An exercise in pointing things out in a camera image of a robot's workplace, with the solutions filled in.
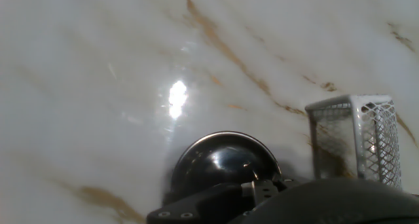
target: screw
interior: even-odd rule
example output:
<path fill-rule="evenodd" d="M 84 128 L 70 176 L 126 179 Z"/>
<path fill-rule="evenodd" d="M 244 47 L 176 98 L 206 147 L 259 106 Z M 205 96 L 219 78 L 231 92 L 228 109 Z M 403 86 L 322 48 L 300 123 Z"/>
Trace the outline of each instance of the screw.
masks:
<path fill-rule="evenodd" d="M 159 217 L 168 217 L 170 216 L 170 212 L 161 212 L 158 214 Z"/>
<path fill-rule="evenodd" d="M 193 217 L 194 215 L 193 214 L 191 214 L 191 213 L 184 213 L 184 214 L 181 214 L 181 217 L 182 218 L 190 218 L 190 217 Z"/>

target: brown marble vein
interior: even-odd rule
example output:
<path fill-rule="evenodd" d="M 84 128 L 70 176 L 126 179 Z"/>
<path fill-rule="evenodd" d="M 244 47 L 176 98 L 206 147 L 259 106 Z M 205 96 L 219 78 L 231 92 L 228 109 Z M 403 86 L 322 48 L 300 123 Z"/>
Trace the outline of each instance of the brown marble vein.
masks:
<path fill-rule="evenodd" d="M 334 91 L 338 90 L 338 89 L 335 87 L 335 84 L 334 84 L 334 83 L 323 83 L 320 87 L 321 87 L 322 89 L 324 89 L 324 90 L 328 91 L 328 92 L 334 92 Z"/>
<path fill-rule="evenodd" d="M 409 127 L 406 125 L 405 122 L 403 122 L 403 120 L 401 119 L 401 117 L 399 116 L 399 114 L 395 114 L 397 122 L 400 124 L 401 127 L 403 127 L 403 129 L 405 129 L 405 131 L 407 132 L 407 134 L 410 136 L 410 138 L 412 139 L 413 143 L 415 144 L 415 146 L 417 146 L 417 148 L 419 148 L 417 142 L 416 142 L 416 138 L 413 136 L 413 133 L 410 131 Z"/>
<path fill-rule="evenodd" d="M 121 197 L 114 195 L 110 191 L 91 186 L 77 188 L 55 179 L 50 179 L 50 181 L 53 181 L 61 188 L 70 191 L 72 195 L 89 205 L 114 209 L 118 215 L 114 218 L 120 224 L 123 224 L 124 221 L 131 221 L 137 224 L 145 223 L 145 219 L 141 214 L 137 213 Z"/>
<path fill-rule="evenodd" d="M 217 85 L 219 85 L 219 86 L 223 86 L 223 85 L 220 83 L 220 81 L 218 81 L 217 77 L 215 77 L 215 76 L 211 76 L 211 80 L 212 80 L 215 84 L 217 84 Z"/>
<path fill-rule="evenodd" d="M 302 77 L 304 77 L 304 79 L 306 79 L 309 83 L 312 83 L 312 84 L 315 84 L 316 82 L 315 81 L 313 81 L 312 79 L 310 79 L 310 78 L 308 78 L 307 76 L 302 76 Z"/>
<path fill-rule="evenodd" d="M 187 18 L 190 22 L 196 22 L 200 24 L 202 27 L 202 30 L 205 34 L 205 36 L 208 38 L 209 42 L 218 50 L 220 50 L 221 53 L 224 54 L 231 62 L 235 63 L 242 72 L 250 79 L 252 80 L 269 98 L 279 107 L 282 109 L 285 109 L 286 111 L 290 113 L 295 113 L 298 115 L 304 115 L 306 116 L 306 113 L 301 111 L 300 109 L 290 107 L 288 105 L 283 105 L 275 101 L 270 93 L 270 89 L 268 84 L 264 79 L 258 79 L 253 73 L 249 71 L 245 63 L 233 53 L 230 47 L 228 47 L 218 36 L 218 34 L 215 32 L 215 29 L 217 26 L 209 20 L 207 17 L 202 15 L 200 11 L 196 8 L 195 4 L 191 0 L 187 0 L 187 8 L 189 13 L 192 16 L 192 19 Z"/>
<path fill-rule="evenodd" d="M 409 39 L 407 39 L 407 38 L 405 38 L 405 37 L 400 36 L 400 34 L 398 33 L 399 27 L 397 25 L 393 24 L 393 23 L 389 23 L 388 22 L 387 24 L 392 29 L 392 35 L 394 35 L 394 37 L 398 41 L 400 41 L 401 44 L 405 45 L 407 48 L 409 48 L 409 50 L 411 50 L 412 52 L 416 53 L 416 50 L 413 48 L 412 41 L 409 40 Z"/>

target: marble surface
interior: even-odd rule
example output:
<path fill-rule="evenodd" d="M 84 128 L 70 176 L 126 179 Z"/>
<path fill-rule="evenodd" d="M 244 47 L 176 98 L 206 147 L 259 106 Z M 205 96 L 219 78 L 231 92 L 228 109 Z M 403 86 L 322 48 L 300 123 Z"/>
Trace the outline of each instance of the marble surface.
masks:
<path fill-rule="evenodd" d="M 304 106 L 341 94 L 392 96 L 419 193 L 418 51 L 417 0 L 0 0 L 0 222 L 141 223 L 220 130 L 312 179 Z"/>

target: metal mesh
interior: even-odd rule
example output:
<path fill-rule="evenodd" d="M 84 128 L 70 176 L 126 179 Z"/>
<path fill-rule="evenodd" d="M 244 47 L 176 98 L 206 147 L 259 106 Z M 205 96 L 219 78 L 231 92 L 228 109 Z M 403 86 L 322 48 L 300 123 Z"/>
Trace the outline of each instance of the metal mesh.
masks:
<path fill-rule="evenodd" d="M 307 106 L 316 177 L 359 177 L 401 188 L 389 96 L 341 96 Z"/>

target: wire mesh basket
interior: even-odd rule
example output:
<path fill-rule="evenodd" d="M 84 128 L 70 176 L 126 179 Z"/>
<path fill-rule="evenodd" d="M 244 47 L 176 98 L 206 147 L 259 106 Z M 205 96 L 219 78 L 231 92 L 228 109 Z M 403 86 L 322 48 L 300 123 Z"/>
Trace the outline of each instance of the wire mesh basket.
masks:
<path fill-rule="evenodd" d="M 306 111 L 317 178 L 358 177 L 401 189 L 397 119 L 389 96 L 340 96 Z"/>

